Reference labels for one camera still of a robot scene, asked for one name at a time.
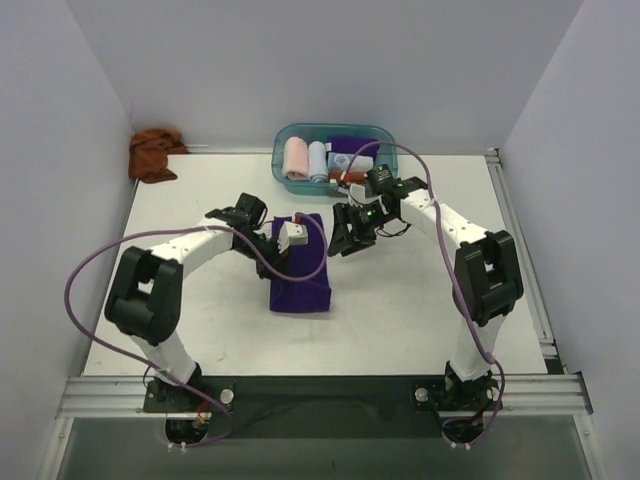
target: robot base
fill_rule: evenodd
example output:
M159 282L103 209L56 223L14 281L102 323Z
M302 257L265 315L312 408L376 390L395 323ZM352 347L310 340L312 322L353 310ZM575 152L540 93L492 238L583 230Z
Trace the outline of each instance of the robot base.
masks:
M331 377L201 377L202 388L233 411L233 438L434 438L440 437L444 412L473 414L482 405L492 408L487 389L495 380L480 382L469 398L453 400L450 377L432 376L331 376ZM178 392L149 395L144 411L149 413L195 412L202 402ZM209 436L225 431L228 420L211 408ZM193 443L201 428L193 420L172 422L171 441Z

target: red cloth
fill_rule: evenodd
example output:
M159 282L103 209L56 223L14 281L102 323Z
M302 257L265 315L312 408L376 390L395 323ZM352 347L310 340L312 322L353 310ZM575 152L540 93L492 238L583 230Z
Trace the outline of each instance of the red cloth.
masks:
M181 137L178 130L169 128L149 128L136 133L129 145L129 178L139 178L144 183L178 178L167 168L167 155L188 153Z

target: folded purple towel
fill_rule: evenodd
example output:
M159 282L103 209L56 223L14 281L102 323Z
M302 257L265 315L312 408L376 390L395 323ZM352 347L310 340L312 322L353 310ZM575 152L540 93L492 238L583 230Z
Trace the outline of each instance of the folded purple towel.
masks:
M352 135L332 135L327 139L327 142L331 144L331 151L337 153L356 153L360 147L375 141L375 138L354 137ZM373 157L375 160L379 148L380 145L374 145L364 152L360 152L360 155Z
M322 217L312 213L311 217L322 226ZM280 228L291 217L275 217L272 225L272 236L280 233ZM309 241L306 245L291 247L287 258L287 275L301 277L312 273L322 261L324 244L320 232L304 218L302 225L307 227ZM315 313L328 312L331 304L331 288L327 266L311 280L306 282L287 282L278 278L271 280L269 310L280 313Z

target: light blue towel roll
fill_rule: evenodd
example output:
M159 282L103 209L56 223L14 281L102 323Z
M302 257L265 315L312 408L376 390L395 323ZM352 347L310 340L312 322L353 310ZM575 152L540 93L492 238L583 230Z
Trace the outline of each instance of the light blue towel roll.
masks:
M337 153L331 152L329 154L328 166L329 171L332 170L342 170L345 172L347 167L349 166L349 161L351 161L350 153ZM367 157L365 155L358 155L356 161L351 165L350 172L353 173L365 173L373 168L373 157Z
M322 142L313 142L309 145L309 180L313 183L329 181L327 150Z

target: rolled towel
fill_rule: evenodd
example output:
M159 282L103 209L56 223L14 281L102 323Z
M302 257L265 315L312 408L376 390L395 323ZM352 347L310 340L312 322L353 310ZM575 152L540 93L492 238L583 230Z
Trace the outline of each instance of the rolled towel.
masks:
M345 172L347 170L347 167L349 166L351 157L353 157L353 155L348 153L331 152L329 154L329 160L327 162L329 171L342 170L343 172ZM363 172L368 172L372 168L373 168L372 157L358 155L355 162L353 162L353 165L351 165L351 169L349 170L349 172L363 173Z
M309 180L313 183L329 181L327 150L322 142L313 142L309 145Z
M355 137L352 135L332 135L327 139L331 144L331 148L327 150L337 153L356 153L360 147L364 147L367 143L375 142L375 138ZM380 145L368 147L361 155L376 159Z
M282 175L289 180L309 178L309 147L300 137L291 137L284 144Z

